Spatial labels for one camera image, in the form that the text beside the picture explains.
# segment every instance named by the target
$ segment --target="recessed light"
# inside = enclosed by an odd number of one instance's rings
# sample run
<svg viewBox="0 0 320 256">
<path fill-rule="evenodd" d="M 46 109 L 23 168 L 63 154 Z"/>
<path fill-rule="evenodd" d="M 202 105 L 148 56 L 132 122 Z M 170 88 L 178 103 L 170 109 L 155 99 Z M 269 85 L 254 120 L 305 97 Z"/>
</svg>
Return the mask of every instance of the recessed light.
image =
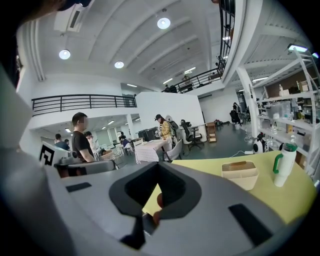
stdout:
<svg viewBox="0 0 320 256">
<path fill-rule="evenodd" d="M 64 50 L 59 52 L 60 59 L 67 60 L 67 59 L 70 58 L 70 56 L 71 56 L 71 53 L 67 49 L 64 49 Z"/>
<path fill-rule="evenodd" d="M 114 66 L 117 68 L 117 69 L 122 69 L 124 67 L 124 63 L 122 61 L 117 61 Z"/>
<path fill-rule="evenodd" d="M 302 52 L 302 53 L 304 53 L 305 51 L 308 50 L 308 48 L 306 48 L 306 47 L 299 46 L 299 45 L 295 45 L 295 44 L 292 44 L 292 43 L 289 44 L 289 46 L 288 46 L 288 50 L 289 50 L 289 51 L 293 51 L 295 48 L 296 48 L 296 50 L 297 50 L 298 52 Z"/>
<path fill-rule="evenodd" d="M 158 23 L 157 23 L 158 28 L 162 30 L 169 28 L 170 24 L 171 22 L 168 18 L 161 18 L 158 20 Z"/>
<path fill-rule="evenodd" d="M 195 69 L 196 69 L 196 67 L 190 68 L 190 69 L 184 71 L 184 73 L 187 74 L 187 73 L 189 73 L 190 71 L 195 70 Z"/>
<path fill-rule="evenodd" d="M 267 77 L 261 77 L 261 78 L 253 79 L 252 82 L 257 82 L 257 81 L 265 80 L 265 79 L 267 79 L 267 78 L 268 78 L 268 76 L 267 76 Z"/>
<path fill-rule="evenodd" d="M 166 84 L 166 83 L 170 82 L 171 80 L 173 80 L 173 78 L 170 78 L 169 80 L 163 82 L 163 84 Z"/>
</svg>

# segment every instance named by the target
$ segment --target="floor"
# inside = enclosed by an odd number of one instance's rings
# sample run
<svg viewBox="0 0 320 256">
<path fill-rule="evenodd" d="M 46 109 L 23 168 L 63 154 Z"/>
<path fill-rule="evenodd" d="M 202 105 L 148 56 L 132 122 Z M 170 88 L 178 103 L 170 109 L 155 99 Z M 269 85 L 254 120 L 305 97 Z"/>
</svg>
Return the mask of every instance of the floor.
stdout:
<svg viewBox="0 0 320 256">
<path fill-rule="evenodd" d="M 205 142 L 204 145 L 193 147 L 191 151 L 188 150 L 187 145 L 183 145 L 184 154 L 181 155 L 183 160 L 192 159 L 214 159 L 214 158 L 228 158 L 235 155 L 238 151 L 251 151 L 253 149 L 252 142 L 245 142 L 245 137 L 249 135 L 245 129 L 236 130 L 233 124 L 224 124 L 216 128 L 216 142 Z M 135 155 L 125 155 L 122 157 L 123 163 L 119 167 L 136 165 Z"/>
</svg>

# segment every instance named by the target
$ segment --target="storage box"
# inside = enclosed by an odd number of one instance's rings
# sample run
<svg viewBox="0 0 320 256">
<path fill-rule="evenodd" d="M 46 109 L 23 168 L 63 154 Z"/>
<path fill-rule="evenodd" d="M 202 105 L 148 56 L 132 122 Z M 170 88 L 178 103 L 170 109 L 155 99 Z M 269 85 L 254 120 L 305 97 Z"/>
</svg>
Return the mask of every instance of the storage box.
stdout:
<svg viewBox="0 0 320 256">
<path fill-rule="evenodd" d="M 278 118 L 287 118 L 291 113 L 290 101 L 281 101 L 264 106 L 269 118 L 277 120 Z"/>
<path fill-rule="evenodd" d="M 252 161 L 224 163 L 222 177 L 226 178 L 244 190 L 252 190 L 259 176 L 259 171 Z"/>
</svg>

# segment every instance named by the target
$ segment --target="metal railing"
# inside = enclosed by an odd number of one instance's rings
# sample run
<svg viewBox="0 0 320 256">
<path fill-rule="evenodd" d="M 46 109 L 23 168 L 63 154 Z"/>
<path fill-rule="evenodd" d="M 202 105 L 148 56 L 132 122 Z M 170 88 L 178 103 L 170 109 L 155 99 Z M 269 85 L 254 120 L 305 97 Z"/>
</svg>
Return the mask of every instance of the metal railing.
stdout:
<svg viewBox="0 0 320 256">
<path fill-rule="evenodd" d="M 221 75 L 222 74 L 219 72 L 218 68 L 211 69 L 172 85 L 169 87 L 169 89 L 163 90 L 163 92 L 184 94 L 202 86 L 209 85 L 214 81 L 220 80 Z"/>
<path fill-rule="evenodd" d="M 228 61 L 235 26 L 235 0 L 220 0 L 221 43 L 218 56 L 218 68 L 223 73 Z"/>
<path fill-rule="evenodd" d="M 68 110 L 96 108 L 136 108 L 134 97 L 103 94 L 57 95 L 32 100 L 33 116 Z"/>
</svg>

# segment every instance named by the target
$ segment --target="column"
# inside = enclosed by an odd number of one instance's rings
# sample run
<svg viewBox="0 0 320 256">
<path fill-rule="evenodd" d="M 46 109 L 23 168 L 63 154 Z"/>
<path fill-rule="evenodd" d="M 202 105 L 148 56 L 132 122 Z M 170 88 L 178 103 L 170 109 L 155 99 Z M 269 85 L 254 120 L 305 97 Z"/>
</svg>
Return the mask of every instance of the column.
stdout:
<svg viewBox="0 0 320 256">
<path fill-rule="evenodd" d="M 131 139 L 134 140 L 135 138 L 137 138 L 137 135 L 136 135 L 136 131 L 134 129 L 134 123 L 132 122 L 131 114 L 126 115 L 126 121 L 128 123 L 129 130 L 131 133 Z"/>
<path fill-rule="evenodd" d="M 257 118 L 257 116 L 259 115 L 259 110 L 258 110 L 258 105 L 256 104 L 257 98 L 256 98 L 255 90 L 252 88 L 252 83 L 245 67 L 243 65 L 238 66 L 236 71 L 239 75 L 240 81 L 244 89 L 243 92 L 244 92 L 246 104 L 249 106 L 249 109 L 250 109 L 252 136 L 257 137 L 259 134 L 258 118 Z"/>
</svg>

